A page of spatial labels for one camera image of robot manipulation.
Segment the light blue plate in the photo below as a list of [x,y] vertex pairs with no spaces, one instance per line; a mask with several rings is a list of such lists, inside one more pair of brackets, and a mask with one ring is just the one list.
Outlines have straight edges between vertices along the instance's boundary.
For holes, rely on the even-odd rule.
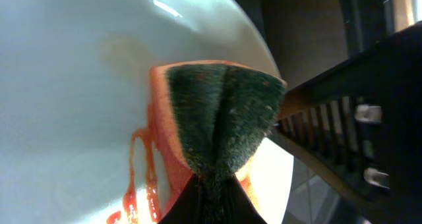
[[201,59],[278,75],[234,0],[1,0],[1,222],[151,223],[149,70]]

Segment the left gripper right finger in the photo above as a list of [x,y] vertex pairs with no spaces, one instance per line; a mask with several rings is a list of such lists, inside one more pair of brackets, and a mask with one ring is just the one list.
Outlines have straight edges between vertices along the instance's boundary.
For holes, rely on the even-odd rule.
[[224,182],[224,223],[266,224],[236,176]]

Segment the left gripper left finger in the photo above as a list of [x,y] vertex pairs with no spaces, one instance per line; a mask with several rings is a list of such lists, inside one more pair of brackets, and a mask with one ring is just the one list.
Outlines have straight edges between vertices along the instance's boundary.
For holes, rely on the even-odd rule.
[[158,224],[199,224],[202,215],[202,183],[193,175]]

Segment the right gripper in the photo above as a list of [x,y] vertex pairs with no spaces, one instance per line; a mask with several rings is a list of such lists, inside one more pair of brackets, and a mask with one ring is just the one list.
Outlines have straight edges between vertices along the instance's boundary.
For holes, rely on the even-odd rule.
[[371,223],[420,223],[421,25],[289,91],[273,139]]

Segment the green and orange sponge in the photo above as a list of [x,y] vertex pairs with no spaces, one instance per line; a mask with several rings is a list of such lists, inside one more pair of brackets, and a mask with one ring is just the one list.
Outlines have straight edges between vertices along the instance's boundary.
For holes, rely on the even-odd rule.
[[244,65],[210,60],[153,67],[150,88],[150,125],[174,189],[166,214],[196,175],[202,183],[200,223],[224,223],[224,182],[271,131],[284,82]]

